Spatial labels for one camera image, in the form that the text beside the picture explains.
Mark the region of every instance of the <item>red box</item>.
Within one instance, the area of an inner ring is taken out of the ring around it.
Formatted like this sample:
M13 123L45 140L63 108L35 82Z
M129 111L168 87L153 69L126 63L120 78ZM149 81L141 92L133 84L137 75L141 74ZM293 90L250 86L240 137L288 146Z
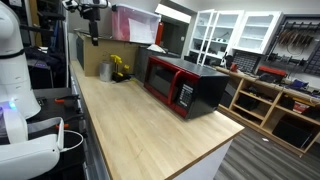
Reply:
M275 81L276 83L280 83L282 79L287 76L287 73L283 70L273 69L267 66L260 66L258 69L257 75L260 76L265 73L272 75L276 79Z
M308 109L310 106L300 103L298 101L294 102L293 111L297 112L299 114L303 113L306 109Z

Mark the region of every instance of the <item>microwave control panel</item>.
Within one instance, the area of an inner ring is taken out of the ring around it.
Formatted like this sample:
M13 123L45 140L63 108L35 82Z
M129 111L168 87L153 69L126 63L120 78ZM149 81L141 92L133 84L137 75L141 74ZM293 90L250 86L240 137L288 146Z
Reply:
M184 108L188 108L192 100L192 92L193 92L192 87L186 84L183 84L182 90L178 99L178 104Z

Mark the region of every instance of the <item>blue light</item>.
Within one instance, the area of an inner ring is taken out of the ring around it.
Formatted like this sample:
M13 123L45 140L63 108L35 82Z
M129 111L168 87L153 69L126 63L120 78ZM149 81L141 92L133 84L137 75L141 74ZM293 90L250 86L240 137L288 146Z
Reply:
M14 104L14 102L9 102L9 106L11 109L17 109L16 105Z

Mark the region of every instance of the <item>red microwave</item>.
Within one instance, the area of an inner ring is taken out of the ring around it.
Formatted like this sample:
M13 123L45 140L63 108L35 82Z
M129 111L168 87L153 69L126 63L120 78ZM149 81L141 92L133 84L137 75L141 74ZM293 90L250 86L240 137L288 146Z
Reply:
M212 113L229 76L212 68L162 56L150 56L144 87L185 119Z

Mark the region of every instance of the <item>white cabinet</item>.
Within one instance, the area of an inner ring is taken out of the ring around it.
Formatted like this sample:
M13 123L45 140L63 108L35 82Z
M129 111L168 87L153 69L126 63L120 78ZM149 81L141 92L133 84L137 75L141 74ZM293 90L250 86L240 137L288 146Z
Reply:
M264 54L271 42L282 13L273 12L246 12L234 49Z
M235 28L240 26L243 11L198 12L189 45L189 56L198 64L210 64L222 59L236 38Z

